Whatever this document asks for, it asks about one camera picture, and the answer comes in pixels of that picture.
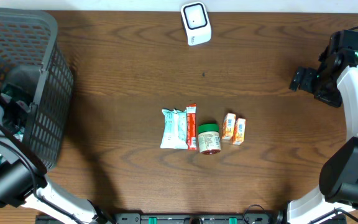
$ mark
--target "basket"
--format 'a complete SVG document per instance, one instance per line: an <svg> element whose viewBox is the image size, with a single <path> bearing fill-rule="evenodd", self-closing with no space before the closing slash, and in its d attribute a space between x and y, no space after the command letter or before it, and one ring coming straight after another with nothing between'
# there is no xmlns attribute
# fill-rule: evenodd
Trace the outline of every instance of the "basket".
<svg viewBox="0 0 358 224"><path fill-rule="evenodd" d="M50 170L62 145L73 75L58 48L56 20L46 12L0 9L0 86L18 70L36 77L22 142Z"/></svg>

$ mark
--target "wood grain surface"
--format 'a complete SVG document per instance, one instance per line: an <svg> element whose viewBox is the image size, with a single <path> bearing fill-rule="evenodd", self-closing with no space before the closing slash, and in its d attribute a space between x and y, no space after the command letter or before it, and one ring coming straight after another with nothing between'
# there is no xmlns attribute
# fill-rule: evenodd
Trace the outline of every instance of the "wood grain surface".
<svg viewBox="0 0 358 224"><path fill-rule="evenodd" d="M298 66L318 66L333 32L358 26L358 14L210 13L211 41L189 47L175 12L49 13L76 76L50 177L110 212L278 210L317 186L344 144L343 108L288 86ZM228 111L245 117L245 142L213 156L160 149L161 109L189 103L198 124L222 124ZM36 214L6 207L0 223Z"/></svg>

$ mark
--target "grocery item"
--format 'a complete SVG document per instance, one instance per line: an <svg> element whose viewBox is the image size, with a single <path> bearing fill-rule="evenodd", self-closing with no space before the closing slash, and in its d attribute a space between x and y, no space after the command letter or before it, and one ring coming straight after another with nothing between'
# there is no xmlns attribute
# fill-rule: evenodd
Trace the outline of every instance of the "grocery item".
<svg viewBox="0 0 358 224"><path fill-rule="evenodd" d="M187 111L187 149L197 150L196 143L196 104L186 107Z"/></svg>
<svg viewBox="0 0 358 224"><path fill-rule="evenodd" d="M226 117L224 117L222 139L230 140L233 137L235 122L236 122L235 114L228 113Z"/></svg>
<svg viewBox="0 0 358 224"><path fill-rule="evenodd" d="M187 149L186 111L163 109L162 113L165 115L165 129L160 147L162 149Z"/></svg>
<svg viewBox="0 0 358 224"><path fill-rule="evenodd" d="M198 147L200 153L204 155L211 155L221 151L219 126L217 124L198 126Z"/></svg>
<svg viewBox="0 0 358 224"><path fill-rule="evenodd" d="M233 144L241 145L241 143L244 142L245 129L246 120L243 118L237 119L236 125L234 127Z"/></svg>

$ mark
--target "orange box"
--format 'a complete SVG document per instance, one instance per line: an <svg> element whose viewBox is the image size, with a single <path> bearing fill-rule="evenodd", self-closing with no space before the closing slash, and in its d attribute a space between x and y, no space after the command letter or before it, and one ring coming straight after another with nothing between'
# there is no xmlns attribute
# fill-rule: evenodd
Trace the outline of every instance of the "orange box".
<svg viewBox="0 0 358 224"><path fill-rule="evenodd" d="M246 131L246 120L243 118L239 118L236 121L236 125L234 127L234 135L233 135L233 144L241 145L244 141L244 133Z"/></svg>
<svg viewBox="0 0 358 224"><path fill-rule="evenodd" d="M236 115L228 113L223 120L222 139L230 140L233 137L234 123L236 122Z"/></svg>

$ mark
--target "jar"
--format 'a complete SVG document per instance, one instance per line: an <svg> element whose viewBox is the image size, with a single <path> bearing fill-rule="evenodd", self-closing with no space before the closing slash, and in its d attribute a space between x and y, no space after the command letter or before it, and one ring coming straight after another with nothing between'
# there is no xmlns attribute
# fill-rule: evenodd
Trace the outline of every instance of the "jar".
<svg viewBox="0 0 358 224"><path fill-rule="evenodd" d="M219 126L217 124L203 124L198 126L198 147L200 153L211 155L221 151Z"/></svg>

